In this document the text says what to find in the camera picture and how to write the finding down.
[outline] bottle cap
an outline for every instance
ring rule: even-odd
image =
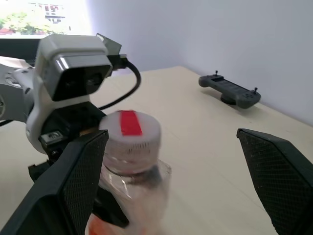
[[[135,111],[117,111],[105,116],[100,130],[108,130],[103,164],[113,172],[134,174],[157,163],[161,126],[152,116]]]

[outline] wooden table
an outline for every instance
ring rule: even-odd
[[[143,72],[142,78],[134,95],[105,112],[133,109],[162,125],[160,158],[172,166],[173,177],[159,235],[277,234],[253,188],[237,129],[288,139],[313,162],[313,128],[261,104],[228,106],[182,67]],[[134,81],[132,74],[110,77],[91,99],[97,106],[109,103]],[[23,123],[0,128],[0,149],[1,228],[32,186],[27,166],[46,156],[32,148]]]

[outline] drone remote controller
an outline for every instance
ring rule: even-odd
[[[257,92],[257,88],[249,91],[246,88],[225,80],[223,76],[218,75],[218,71],[216,71],[214,75],[200,77],[199,85],[201,87],[211,87],[221,92],[222,102],[230,105],[237,105],[242,109],[250,108],[261,99],[261,95]]]

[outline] red stripe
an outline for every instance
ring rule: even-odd
[[[135,111],[122,110],[120,124],[124,136],[142,136],[142,130]]]

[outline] plastic bottle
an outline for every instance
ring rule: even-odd
[[[89,235],[155,235],[171,176],[171,168],[158,159],[159,122],[147,114],[118,111],[99,128],[109,131],[99,186],[114,196],[129,224],[120,228],[91,215]]]

